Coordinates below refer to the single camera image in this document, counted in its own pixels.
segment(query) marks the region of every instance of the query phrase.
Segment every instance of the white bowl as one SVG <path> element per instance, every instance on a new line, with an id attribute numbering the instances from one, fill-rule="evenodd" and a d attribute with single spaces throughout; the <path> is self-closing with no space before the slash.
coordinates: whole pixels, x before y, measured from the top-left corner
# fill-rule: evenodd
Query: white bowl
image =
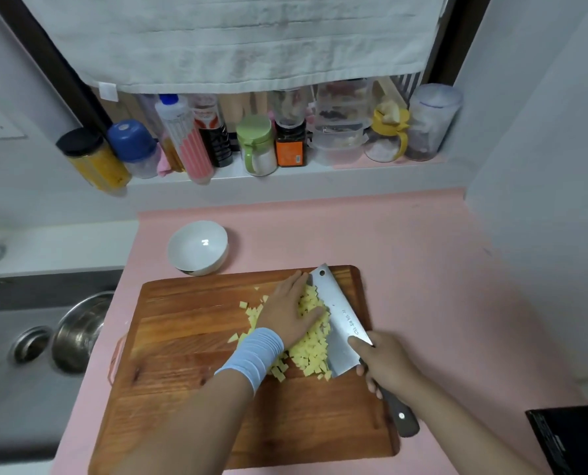
<path id="1" fill-rule="evenodd" d="M 187 275 L 208 275 L 218 270 L 228 256 L 228 233 L 218 223 L 189 223 L 173 234 L 167 256 L 175 268 Z"/>

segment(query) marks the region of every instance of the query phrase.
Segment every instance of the sink drain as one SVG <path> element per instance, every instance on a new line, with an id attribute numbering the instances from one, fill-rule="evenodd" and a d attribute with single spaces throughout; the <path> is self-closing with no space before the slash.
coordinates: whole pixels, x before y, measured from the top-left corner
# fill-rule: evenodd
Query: sink drain
<path id="1" fill-rule="evenodd" d="M 36 359 L 47 348 L 52 331 L 47 327 L 31 328 L 23 333 L 13 344 L 12 356 L 18 365 Z"/>

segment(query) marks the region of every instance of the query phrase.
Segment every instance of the cleaver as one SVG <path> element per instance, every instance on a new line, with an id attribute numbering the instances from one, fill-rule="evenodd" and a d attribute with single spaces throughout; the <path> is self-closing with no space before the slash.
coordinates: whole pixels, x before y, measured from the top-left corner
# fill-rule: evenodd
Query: cleaver
<path id="1" fill-rule="evenodd" d="M 332 376 L 337 377 L 361 364 L 359 355 L 347 343 L 350 336 L 356 336 L 369 345 L 373 343 L 326 263 L 309 273 L 307 283 L 316 286 L 318 297 L 329 309 L 331 330 L 327 335 L 327 364 Z M 400 437 L 416 435 L 419 431 L 419 422 L 410 407 L 386 389 L 379 387 L 379 391 L 388 404 Z"/>

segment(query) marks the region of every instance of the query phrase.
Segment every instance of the blue cap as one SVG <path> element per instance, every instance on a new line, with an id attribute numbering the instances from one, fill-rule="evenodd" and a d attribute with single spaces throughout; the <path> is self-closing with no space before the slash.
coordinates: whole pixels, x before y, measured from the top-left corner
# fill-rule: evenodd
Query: blue cap
<path id="1" fill-rule="evenodd" d="M 132 163 L 148 158 L 157 148 L 149 130 L 137 119 L 124 119 L 107 130 L 107 139 L 118 159 Z"/>
<path id="2" fill-rule="evenodd" d="M 164 103 L 164 105 L 174 105 L 179 101 L 179 96 L 175 94 L 163 94 L 160 95 L 160 101 Z"/>

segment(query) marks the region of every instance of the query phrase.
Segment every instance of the pink bottle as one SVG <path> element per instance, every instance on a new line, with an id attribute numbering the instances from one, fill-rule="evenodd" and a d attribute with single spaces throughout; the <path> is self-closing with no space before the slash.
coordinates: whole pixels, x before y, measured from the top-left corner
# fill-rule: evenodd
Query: pink bottle
<path id="1" fill-rule="evenodd" d="M 181 95 L 160 95 L 155 110 L 173 141 L 188 177 L 200 185 L 209 183 L 215 169 L 208 158 L 200 131 L 195 127 L 188 100 Z"/>

